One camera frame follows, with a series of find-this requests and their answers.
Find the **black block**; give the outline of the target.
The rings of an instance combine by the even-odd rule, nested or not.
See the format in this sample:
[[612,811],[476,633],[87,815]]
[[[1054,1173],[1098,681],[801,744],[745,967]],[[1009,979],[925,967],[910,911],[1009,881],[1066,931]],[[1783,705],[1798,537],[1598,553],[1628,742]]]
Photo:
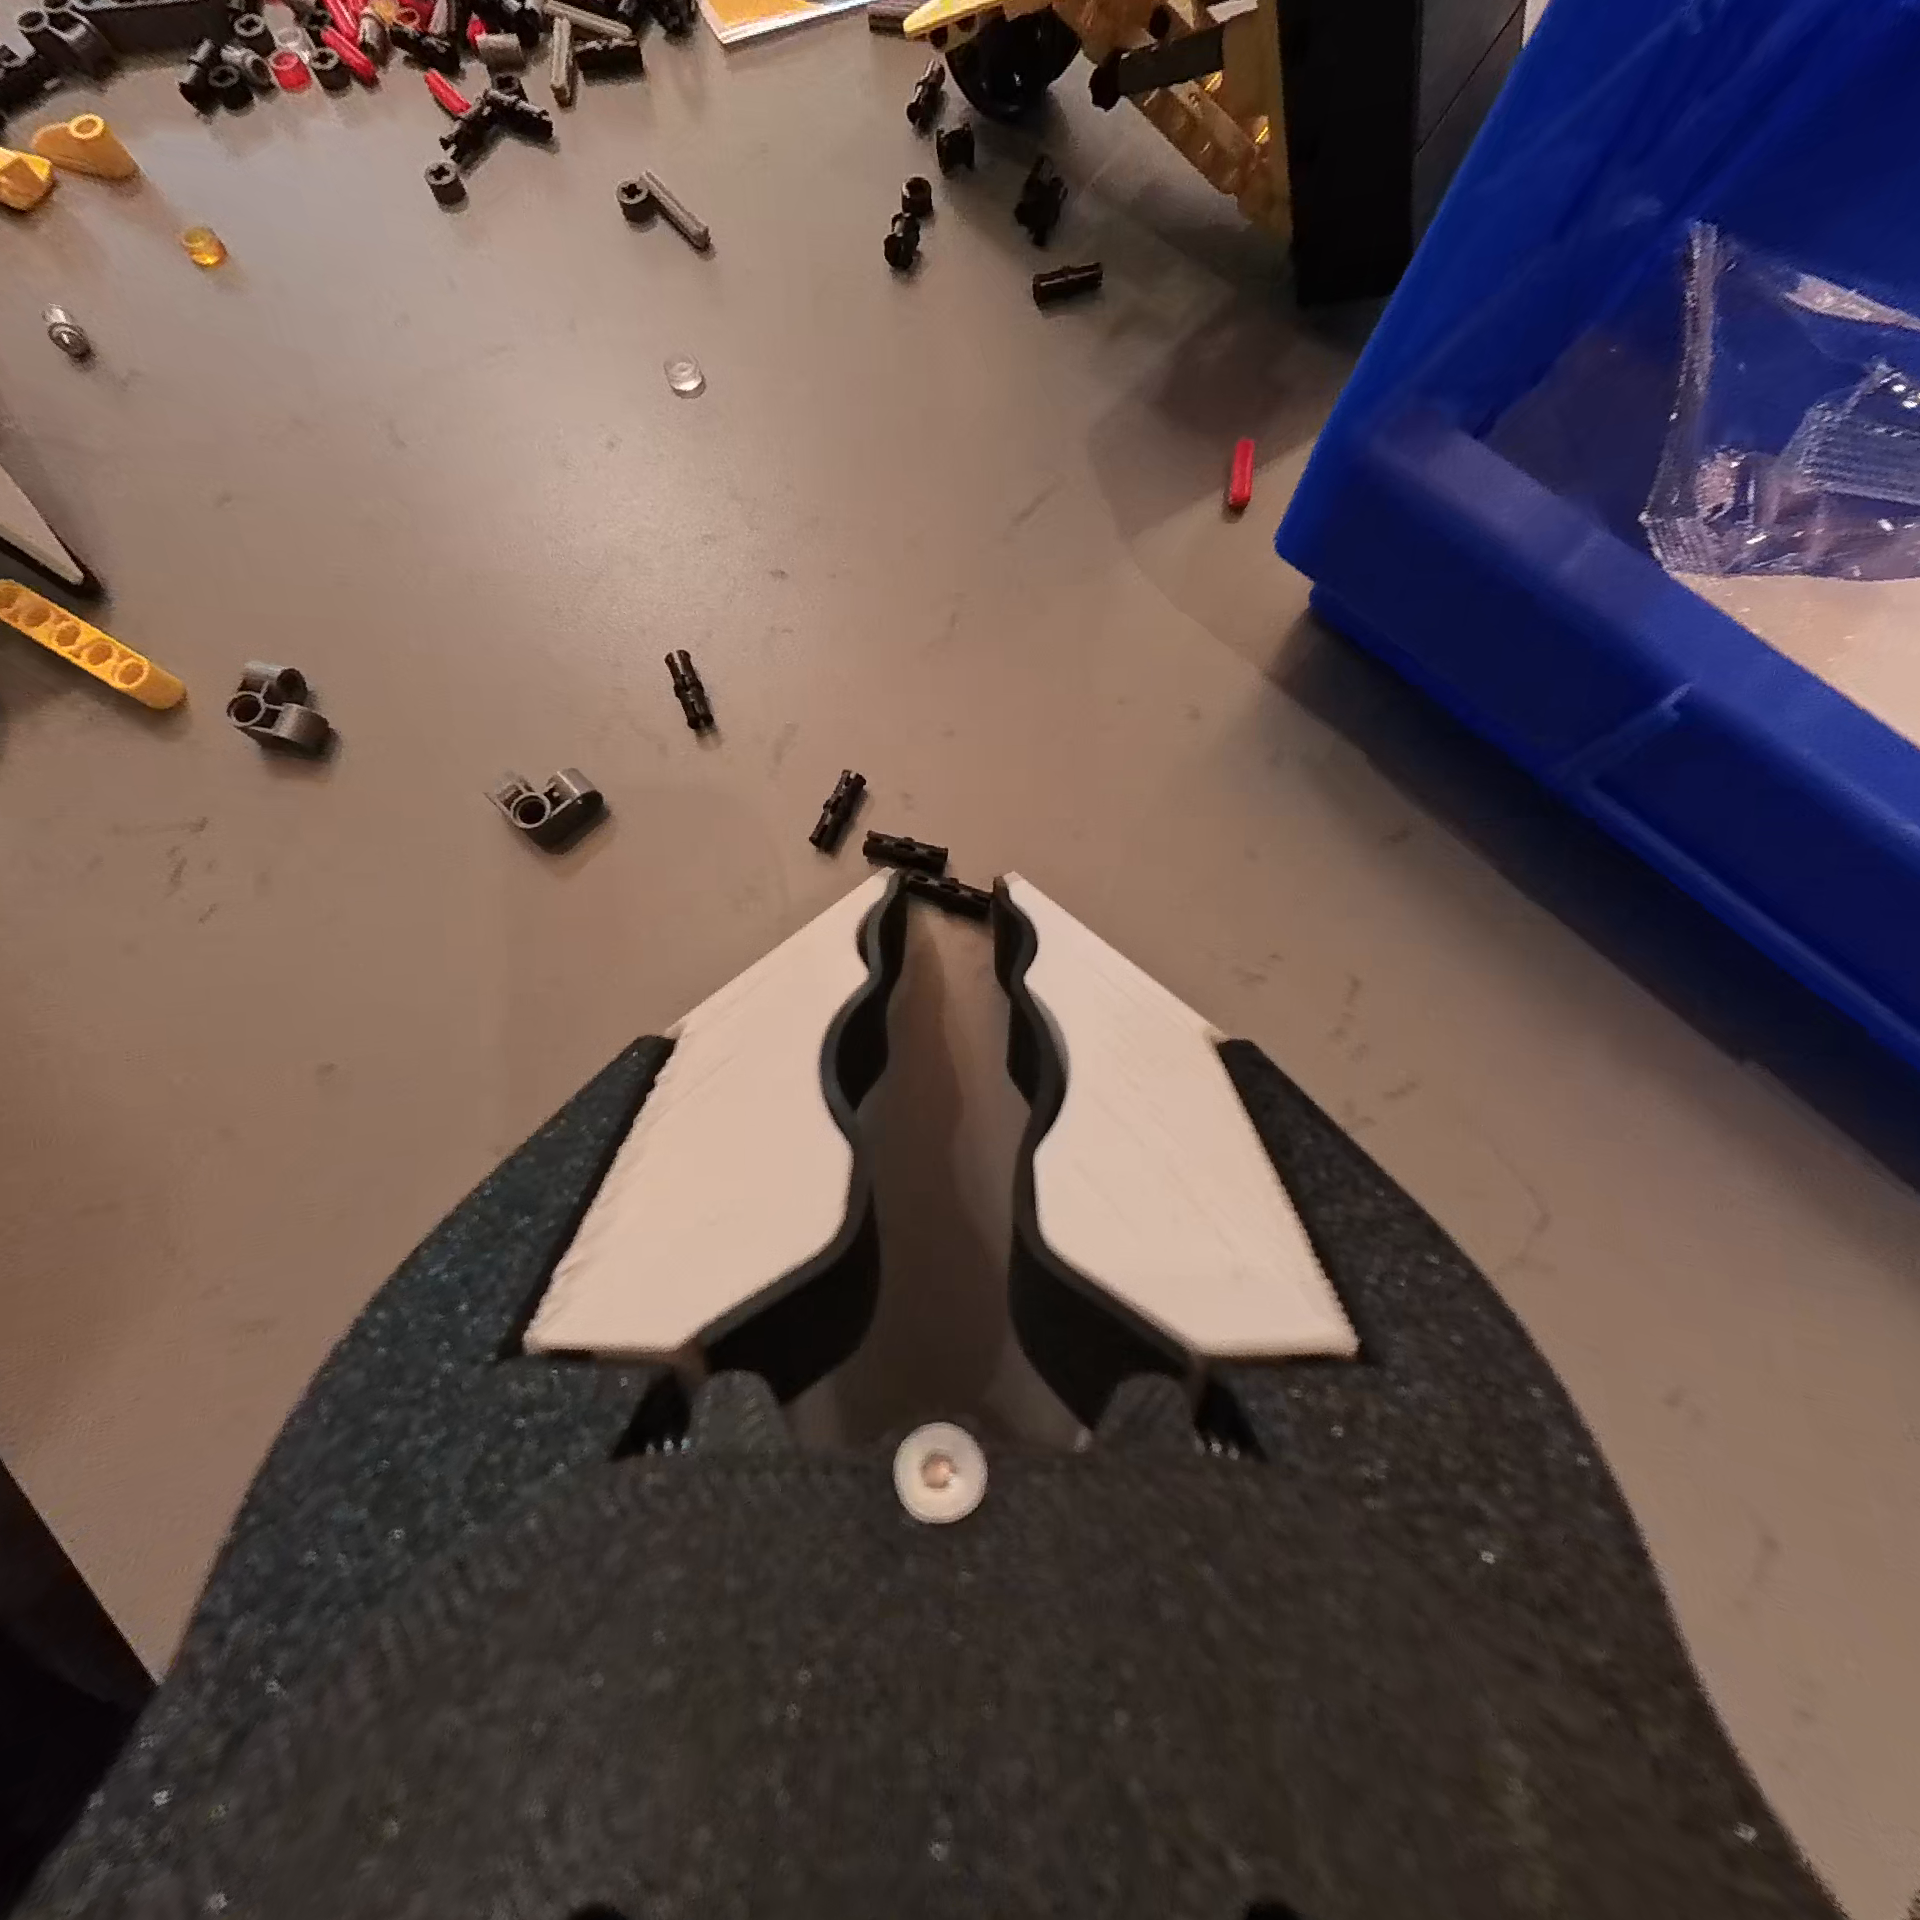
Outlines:
[[1525,3],[1280,3],[1303,311],[1393,294],[1525,45]]

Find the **yellow sticker sheet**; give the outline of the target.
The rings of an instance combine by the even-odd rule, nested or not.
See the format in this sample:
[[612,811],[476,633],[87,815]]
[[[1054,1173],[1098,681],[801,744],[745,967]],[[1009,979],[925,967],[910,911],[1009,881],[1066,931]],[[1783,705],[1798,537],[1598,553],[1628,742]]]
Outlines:
[[836,17],[865,12],[870,3],[700,3],[708,32],[722,50],[788,34]]

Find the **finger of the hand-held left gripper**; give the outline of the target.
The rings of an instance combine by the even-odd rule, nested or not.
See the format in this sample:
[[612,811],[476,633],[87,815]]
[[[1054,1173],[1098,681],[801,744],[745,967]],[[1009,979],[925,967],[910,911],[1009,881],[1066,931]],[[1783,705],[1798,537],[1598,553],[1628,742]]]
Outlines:
[[3,466],[3,558],[31,567],[49,589],[78,597],[105,599],[101,579],[83,555],[57,532],[35,499]]

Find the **grey axle piece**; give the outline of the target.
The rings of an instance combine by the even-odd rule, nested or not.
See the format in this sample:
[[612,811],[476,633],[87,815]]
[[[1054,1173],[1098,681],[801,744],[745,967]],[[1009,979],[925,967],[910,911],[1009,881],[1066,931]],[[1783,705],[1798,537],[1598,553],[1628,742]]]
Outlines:
[[628,224],[646,229],[664,221],[688,252],[712,252],[708,224],[652,171],[618,178],[614,202]]

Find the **blue plastic bin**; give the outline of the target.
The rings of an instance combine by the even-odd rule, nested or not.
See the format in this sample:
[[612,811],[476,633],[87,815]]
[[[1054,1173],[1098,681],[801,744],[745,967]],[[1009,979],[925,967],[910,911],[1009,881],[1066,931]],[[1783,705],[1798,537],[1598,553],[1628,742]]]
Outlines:
[[1548,3],[1272,548],[1313,608],[1918,1065],[1918,579],[1694,579],[1644,506],[1690,224],[1918,312],[1918,3]]

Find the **yellow short beam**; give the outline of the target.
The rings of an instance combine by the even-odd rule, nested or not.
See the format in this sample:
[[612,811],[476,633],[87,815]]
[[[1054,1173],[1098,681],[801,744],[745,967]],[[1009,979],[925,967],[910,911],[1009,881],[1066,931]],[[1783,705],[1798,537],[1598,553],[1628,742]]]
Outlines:
[[3,628],[139,709],[169,713],[185,703],[185,686],[169,668],[22,581],[3,581]]

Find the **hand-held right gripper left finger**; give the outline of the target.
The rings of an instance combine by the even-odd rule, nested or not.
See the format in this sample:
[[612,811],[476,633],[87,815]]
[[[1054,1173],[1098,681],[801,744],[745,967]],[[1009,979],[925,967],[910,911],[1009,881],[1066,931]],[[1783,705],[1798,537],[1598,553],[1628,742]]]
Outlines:
[[858,1102],[888,1065],[908,899],[871,875],[707,996],[523,1329],[530,1355],[752,1370],[792,1400],[880,1304]]

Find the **pile of toy building pieces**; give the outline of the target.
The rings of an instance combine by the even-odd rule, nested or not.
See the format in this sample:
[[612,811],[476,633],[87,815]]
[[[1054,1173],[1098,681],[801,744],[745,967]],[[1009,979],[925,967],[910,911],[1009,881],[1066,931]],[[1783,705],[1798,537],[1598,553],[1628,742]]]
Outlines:
[[105,85],[123,63],[181,60],[196,115],[250,107],[258,94],[376,85],[401,54],[427,77],[459,77],[499,40],[533,54],[561,23],[579,65],[640,65],[640,40],[681,40],[700,3],[3,3],[3,118],[67,85]]

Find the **black cross connector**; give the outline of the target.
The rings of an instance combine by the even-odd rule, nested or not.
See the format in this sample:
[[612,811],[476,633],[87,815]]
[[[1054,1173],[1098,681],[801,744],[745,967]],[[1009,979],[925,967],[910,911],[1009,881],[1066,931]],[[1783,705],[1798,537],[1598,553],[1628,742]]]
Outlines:
[[489,85],[464,115],[454,118],[451,131],[440,134],[449,163],[475,165],[498,136],[519,136],[537,147],[555,144],[555,123],[544,107],[537,107],[525,92]]

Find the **clear plastic bag with parts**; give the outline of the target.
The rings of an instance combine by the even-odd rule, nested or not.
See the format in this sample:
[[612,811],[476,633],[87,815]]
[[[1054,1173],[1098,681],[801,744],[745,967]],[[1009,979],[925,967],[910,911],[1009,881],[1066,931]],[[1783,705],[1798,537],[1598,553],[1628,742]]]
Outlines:
[[1699,221],[1644,506],[1694,579],[1918,579],[1918,312]]

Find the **cluster of small black pins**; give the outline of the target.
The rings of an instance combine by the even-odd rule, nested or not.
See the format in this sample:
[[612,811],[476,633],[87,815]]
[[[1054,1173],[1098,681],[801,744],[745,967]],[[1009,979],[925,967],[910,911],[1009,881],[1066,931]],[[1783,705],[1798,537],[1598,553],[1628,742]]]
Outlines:
[[[904,120],[931,144],[942,178],[979,178],[986,163],[984,154],[996,155],[996,131],[1007,131],[996,118],[990,118],[986,107],[1009,105],[1017,118],[1021,118],[1021,111],[1046,94],[1052,77],[1054,73],[1037,73],[1033,65],[1013,65],[1009,73],[999,73],[972,69],[963,60],[931,60],[908,94]],[[1046,151],[1020,155],[1025,161],[1025,173],[1013,199],[1013,217],[1034,249],[1049,249],[1054,229],[1066,217],[1067,178]],[[904,177],[898,212],[892,216],[883,239],[883,257],[892,275],[908,277],[917,272],[920,239],[931,217],[934,178]],[[1094,257],[1054,262],[1033,275],[1033,299],[1037,311],[1083,299],[1101,290],[1101,282],[1104,263]]]

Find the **grey connector piece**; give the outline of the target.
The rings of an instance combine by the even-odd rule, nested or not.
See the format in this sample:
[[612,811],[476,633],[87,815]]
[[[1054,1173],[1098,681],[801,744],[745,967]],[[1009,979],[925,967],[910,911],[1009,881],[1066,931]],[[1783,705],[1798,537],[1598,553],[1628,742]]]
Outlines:
[[310,695],[302,668],[250,660],[230,698],[230,725],[258,749],[296,757],[324,757],[333,749],[333,728]]
[[542,852],[570,848],[607,812],[604,791],[581,766],[558,766],[542,781],[504,774],[486,787],[486,799],[519,838]]

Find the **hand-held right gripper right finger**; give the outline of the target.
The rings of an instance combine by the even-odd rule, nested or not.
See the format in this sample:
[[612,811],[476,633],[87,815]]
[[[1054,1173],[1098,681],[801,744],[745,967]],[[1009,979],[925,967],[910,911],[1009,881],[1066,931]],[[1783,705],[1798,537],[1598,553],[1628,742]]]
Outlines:
[[1229,1070],[1225,1036],[1021,875],[990,901],[1017,1149],[1009,1314],[1098,1422],[1132,1378],[1356,1360],[1361,1337]]

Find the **yellow toy vehicle model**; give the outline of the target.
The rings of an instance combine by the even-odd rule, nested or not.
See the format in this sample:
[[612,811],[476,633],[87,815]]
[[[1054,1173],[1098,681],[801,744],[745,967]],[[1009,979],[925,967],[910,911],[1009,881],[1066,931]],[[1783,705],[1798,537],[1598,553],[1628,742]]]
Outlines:
[[1003,123],[1086,60],[1094,107],[1130,105],[1252,224],[1292,234],[1280,3],[917,3],[901,34]]

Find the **yellow wedge piece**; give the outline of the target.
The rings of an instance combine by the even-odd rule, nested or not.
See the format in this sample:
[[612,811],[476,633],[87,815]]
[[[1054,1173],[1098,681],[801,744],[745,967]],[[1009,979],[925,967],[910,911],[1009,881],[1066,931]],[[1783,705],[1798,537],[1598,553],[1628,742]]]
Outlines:
[[126,184],[139,177],[117,131],[101,115],[72,115],[35,127],[31,151],[60,173]]

